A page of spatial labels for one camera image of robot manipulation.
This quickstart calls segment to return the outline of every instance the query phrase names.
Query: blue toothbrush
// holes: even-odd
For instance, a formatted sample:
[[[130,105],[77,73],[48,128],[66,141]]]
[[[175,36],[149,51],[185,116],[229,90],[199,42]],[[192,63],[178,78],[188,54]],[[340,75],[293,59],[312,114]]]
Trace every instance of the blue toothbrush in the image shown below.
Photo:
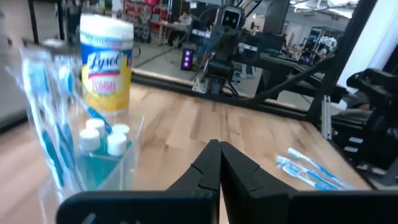
[[[299,169],[292,164],[283,165],[282,170],[285,171],[286,173],[288,173],[289,175],[291,175],[292,177],[296,177],[318,190],[327,190],[327,191],[331,190],[327,187],[324,187],[324,186],[316,183],[315,181],[312,181],[312,180],[309,180],[309,179],[303,177],[302,175],[300,175]]]
[[[302,153],[298,152],[297,150],[293,149],[293,148],[289,148],[287,150],[287,154],[295,159],[303,159],[309,163],[311,163],[313,166],[315,166],[317,169],[320,170],[320,172],[322,172],[323,174],[325,174],[327,177],[329,177],[330,179],[334,180],[336,183],[340,184],[341,186],[350,189],[350,190],[354,190],[355,187],[353,187],[350,184],[347,184],[346,182],[340,180],[339,178],[337,178],[335,175],[331,174],[329,171],[327,171],[324,167],[322,167],[320,164],[318,164],[317,162],[313,161],[312,159],[308,158],[307,156],[303,155]]]
[[[277,161],[278,164],[280,164],[282,166],[286,165],[286,164],[292,164],[293,166],[297,167],[301,172],[303,172],[303,173],[307,174],[308,176],[310,176],[311,178],[313,178],[313,179],[325,184],[331,190],[342,190],[341,188],[339,188],[335,184],[333,184],[330,181],[327,181],[324,178],[322,178],[321,176],[319,176],[316,172],[313,172],[313,171],[305,168],[304,166],[295,164],[293,161],[291,161],[290,159],[288,159],[286,157],[277,156],[276,161]]]
[[[47,157],[47,161],[50,163],[49,167],[52,171],[55,183],[58,189],[62,189],[65,186],[63,179],[64,171],[61,165],[61,161],[58,157],[57,150],[50,137],[50,134],[43,127],[44,121],[40,114],[39,104],[43,104],[43,96],[48,94],[50,91],[47,77],[43,74],[44,65],[42,63],[30,63],[24,61],[22,63],[23,71],[22,78],[24,81],[24,89],[29,99],[30,109],[32,111],[32,117],[34,120],[34,126],[39,136],[40,145]]]

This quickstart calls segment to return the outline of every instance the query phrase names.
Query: plastic bag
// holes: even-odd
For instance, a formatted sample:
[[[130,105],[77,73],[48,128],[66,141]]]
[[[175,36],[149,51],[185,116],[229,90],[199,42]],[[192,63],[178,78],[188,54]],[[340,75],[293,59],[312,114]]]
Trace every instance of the plastic bag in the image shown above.
[[[276,156],[277,167],[318,190],[354,190],[350,184],[328,172],[320,164],[293,148],[288,157]]]
[[[58,201],[82,190],[130,189],[143,117],[132,112],[105,117],[100,113],[100,102],[97,108],[87,105],[84,99],[94,96],[79,80],[79,58],[53,58],[42,49],[21,49],[20,53],[21,69],[7,71],[27,96],[29,123],[52,171]],[[105,134],[101,149],[91,150],[88,148],[97,142],[87,144],[82,132],[99,132],[96,127],[88,127],[98,122],[104,123]]]

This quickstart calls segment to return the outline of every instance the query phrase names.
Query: clear plastic bin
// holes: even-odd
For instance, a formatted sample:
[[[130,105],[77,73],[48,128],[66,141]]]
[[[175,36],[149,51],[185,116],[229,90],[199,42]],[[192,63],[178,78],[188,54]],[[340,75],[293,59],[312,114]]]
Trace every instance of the clear plastic bin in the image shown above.
[[[129,138],[131,147],[119,158],[96,154],[76,154],[76,166],[83,179],[95,180],[86,182],[88,190],[130,190],[139,159],[140,141],[144,117],[138,114],[126,113],[114,117],[114,122],[127,121],[130,125]],[[38,188],[38,195],[44,223],[55,223],[57,209],[62,201],[76,192],[59,191],[54,184],[52,175]]]

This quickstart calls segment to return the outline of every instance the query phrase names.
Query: metal pole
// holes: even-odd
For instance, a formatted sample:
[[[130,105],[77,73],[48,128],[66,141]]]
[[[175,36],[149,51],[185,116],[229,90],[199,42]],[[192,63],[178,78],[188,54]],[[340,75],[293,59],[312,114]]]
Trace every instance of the metal pole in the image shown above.
[[[314,97],[311,107],[307,111],[307,119],[309,122],[314,124],[319,123],[320,109],[322,105],[322,98],[325,95],[329,95],[336,83],[353,51],[355,44],[362,33],[368,17],[371,15],[374,5],[377,0],[360,1],[356,10],[354,11],[353,18],[347,25],[344,41],[338,46],[338,52],[334,61],[334,65],[325,72],[321,87],[318,90],[317,95]]]
[[[58,26],[60,28],[60,39],[65,40],[65,33],[63,31],[63,11],[62,11],[62,0],[57,1],[58,7]]]
[[[33,0],[27,0],[27,3],[29,7],[30,22],[32,23],[33,41],[35,44],[39,44],[39,35],[37,34],[37,22]]]

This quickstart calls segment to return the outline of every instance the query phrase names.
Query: wooden tabletop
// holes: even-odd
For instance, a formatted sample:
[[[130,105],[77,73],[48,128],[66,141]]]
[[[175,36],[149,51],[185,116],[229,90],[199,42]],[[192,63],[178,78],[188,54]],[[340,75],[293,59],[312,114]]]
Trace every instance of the wooden tabletop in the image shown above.
[[[145,116],[134,190],[169,187],[210,139],[230,142],[298,190],[313,189],[275,166],[274,156],[286,155],[288,147],[315,159],[358,189],[369,188],[309,123],[136,84],[131,87],[130,110]],[[28,124],[0,136],[0,223],[44,223],[37,189],[48,174]],[[56,207],[47,212],[53,213]],[[223,201],[220,218],[220,223],[227,222]]]

